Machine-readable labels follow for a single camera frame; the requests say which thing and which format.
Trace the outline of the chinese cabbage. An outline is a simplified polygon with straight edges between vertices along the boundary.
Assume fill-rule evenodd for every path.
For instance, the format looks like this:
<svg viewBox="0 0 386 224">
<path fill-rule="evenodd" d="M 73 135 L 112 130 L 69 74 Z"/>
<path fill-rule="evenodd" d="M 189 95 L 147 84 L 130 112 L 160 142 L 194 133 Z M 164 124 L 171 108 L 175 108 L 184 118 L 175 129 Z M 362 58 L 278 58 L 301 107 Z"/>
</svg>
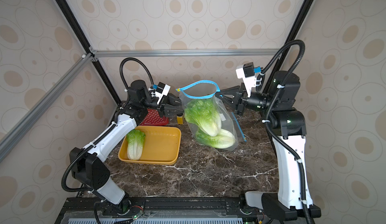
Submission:
<svg viewBox="0 0 386 224">
<path fill-rule="evenodd" d="M 222 120 L 212 98 L 193 99 L 184 111 L 186 121 L 195 124 L 204 133 L 214 137 L 220 132 Z"/>
<path fill-rule="evenodd" d="M 145 133 L 140 130 L 132 130 L 126 135 L 127 155 L 130 160 L 141 158 L 145 137 Z"/>
<path fill-rule="evenodd" d="M 235 141 L 236 141 L 234 135 L 231 132 L 224 129 L 221 129 L 220 132 L 214 137 L 198 129 L 196 131 L 195 138 L 196 138 L 196 141 L 199 142 L 200 144 L 217 148 L 217 149 L 230 148 L 235 144 Z"/>
</svg>

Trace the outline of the clear zipper bag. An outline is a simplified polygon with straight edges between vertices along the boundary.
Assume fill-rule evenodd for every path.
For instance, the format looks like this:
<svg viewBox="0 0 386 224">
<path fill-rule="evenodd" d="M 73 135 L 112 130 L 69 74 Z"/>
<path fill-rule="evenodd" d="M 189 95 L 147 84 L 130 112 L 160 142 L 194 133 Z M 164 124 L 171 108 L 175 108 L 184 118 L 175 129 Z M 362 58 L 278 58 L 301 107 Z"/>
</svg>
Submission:
<svg viewBox="0 0 386 224">
<path fill-rule="evenodd" d="M 230 114 L 223 101 L 215 96 L 220 92 L 217 83 L 199 80 L 177 88 L 194 139 L 201 145 L 235 150 L 244 137 L 234 114 Z"/>
</svg>

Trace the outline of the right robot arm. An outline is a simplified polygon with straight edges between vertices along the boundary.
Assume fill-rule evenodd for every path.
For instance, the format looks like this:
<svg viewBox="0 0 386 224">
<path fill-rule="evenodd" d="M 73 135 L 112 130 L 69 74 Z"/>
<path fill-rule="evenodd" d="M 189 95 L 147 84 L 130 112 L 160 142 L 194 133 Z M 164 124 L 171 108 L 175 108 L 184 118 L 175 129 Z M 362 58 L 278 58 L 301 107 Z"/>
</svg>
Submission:
<svg viewBox="0 0 386 224">
<path fill-rule="evenodd" d="M 294 45 L 299 47 L 299 52 L 292 66 L 287 71 L 274 74 L 267 93 L 252 91 L 262 86 L 269 68 Z M 301 217 L 306 223 L 312 224 L 315 218 L 321 217 L 321 209 L 313 203 L 307 183 L 304 161 L 307 133 L 305 118 L 293 107 L 300 88 L 300 78 L 294 74 L 294 70 L 301 62 L 305 50 L 302 40 L 290 41 L 276 52 L 265 68 L 255 67 L 253 63 L 238 67 L 236 74 L 243 80 L 242 84 L 215 94 L 238 115 L 242 115 L 246 109 L 261 112 L 261 122 L 272 137 L 276 152 L 279 190 L 277 193 L 247 191 L 245 202 L 280 223 Z"/>
</svg>

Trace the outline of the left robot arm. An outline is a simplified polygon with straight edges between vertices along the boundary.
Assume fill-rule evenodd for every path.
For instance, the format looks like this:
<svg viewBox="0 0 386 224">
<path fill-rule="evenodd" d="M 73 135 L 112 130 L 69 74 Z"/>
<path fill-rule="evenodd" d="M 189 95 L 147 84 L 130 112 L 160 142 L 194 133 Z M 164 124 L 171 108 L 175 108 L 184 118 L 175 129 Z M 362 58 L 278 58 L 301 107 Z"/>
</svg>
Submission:
<svg viewBox="0 0 386 224">
<path fill-rule="evenodd" d="M 116 111 L 110 126 L 95 140 L 82 149 L 72 149 L 69 155 L 70 165 L 61 179 L 64 191 L 89 191 L 119 209 L 127 203 L 128 195 L 110 177 L 110 171 L 104 164 L 108 155 L 130 131 L 143 122 L 149 109 L 157 110 L 161 117 L 181 116 L 184 112 L 181 100 L 169 92 L 170 87 L 167 84 L 155 84 L 153 79 L 150 79 L 150 87 L 143 80 L 127 84 L 123 67 L 129 61 L 138 63 L 148 77 L 152 77 L 149 69 L 139 59 L 127 57 L 122 60 L 119 74 L 125 86 L 127 100 Z"/>
</svg>

